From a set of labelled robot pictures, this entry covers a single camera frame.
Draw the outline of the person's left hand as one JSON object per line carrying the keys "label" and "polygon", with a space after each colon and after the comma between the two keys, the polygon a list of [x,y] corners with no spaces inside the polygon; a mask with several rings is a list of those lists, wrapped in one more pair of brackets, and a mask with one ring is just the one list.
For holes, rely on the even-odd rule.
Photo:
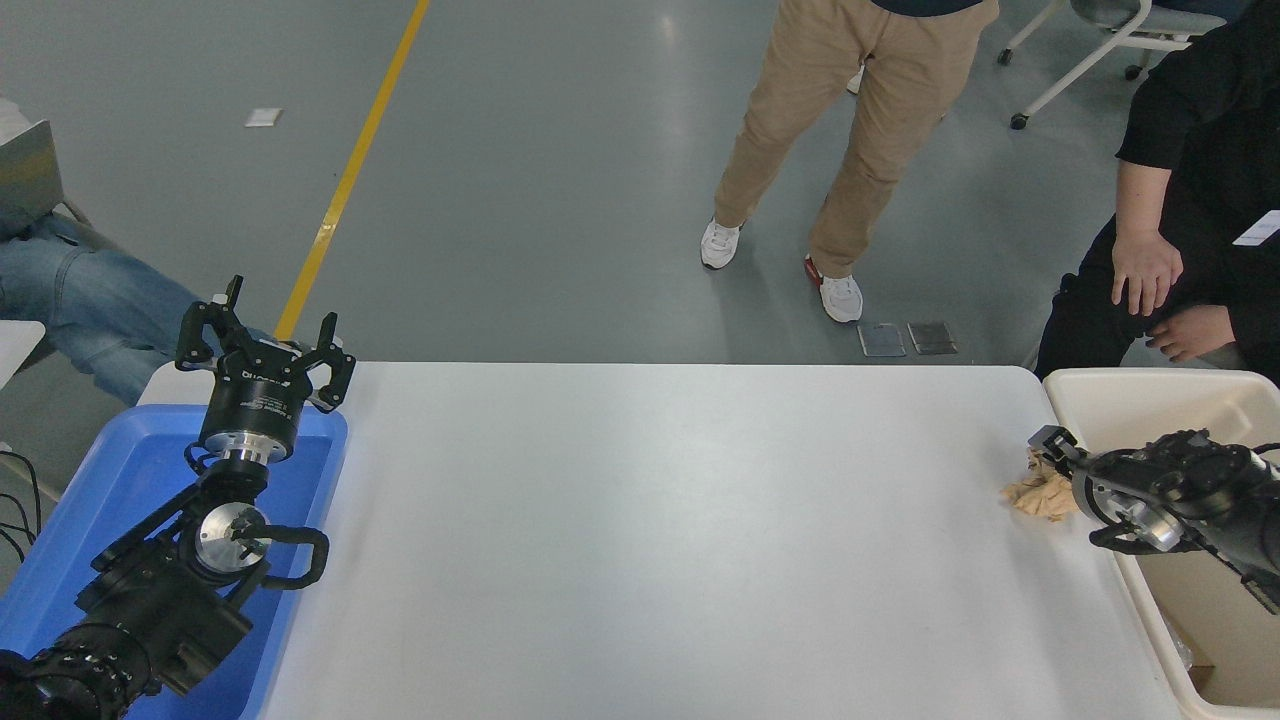
{"label": "person's left hand", "polygon": [[1146,341],[1171,363],[1189,363],[1234,345],[1236,336],[1224,305],[1196,305],[1157,323]]}

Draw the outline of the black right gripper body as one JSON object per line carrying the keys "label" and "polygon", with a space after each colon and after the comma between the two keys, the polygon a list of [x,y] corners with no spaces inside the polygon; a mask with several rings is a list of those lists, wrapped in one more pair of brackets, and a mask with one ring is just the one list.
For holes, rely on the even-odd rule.
{"label": "black right gripper body", "polygon": [[1153,510],[1130,486],[1138,482],[1139,470],[1149,461],[1148,448],[1120,448],[1092,454],[1084,448],[1071,451],[1071,492],[1087,516],[1108,530],[1149,530]]}

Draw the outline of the person's right hand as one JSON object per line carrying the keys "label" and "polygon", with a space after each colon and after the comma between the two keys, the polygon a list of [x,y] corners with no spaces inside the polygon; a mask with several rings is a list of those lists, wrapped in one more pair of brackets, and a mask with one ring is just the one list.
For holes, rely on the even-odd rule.
{"label": "person's right hand", "polygon": [[1112,301],[1134,316],[1164,306],[1184,272],[1180,251],[1152,229],[1117,229],[1112,263]]}

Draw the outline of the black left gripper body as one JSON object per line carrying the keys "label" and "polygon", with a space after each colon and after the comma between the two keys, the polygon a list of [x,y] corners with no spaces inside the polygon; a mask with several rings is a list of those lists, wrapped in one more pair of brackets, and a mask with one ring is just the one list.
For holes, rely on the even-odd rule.
{"label": "black left gripper body", "polygon": [[291,365],[302,352],[289,345],[250,342],[216,361],[204,420],[204,447],[230,448],[256,436],[269,448],[293,448],[305,400],[306,372]]}

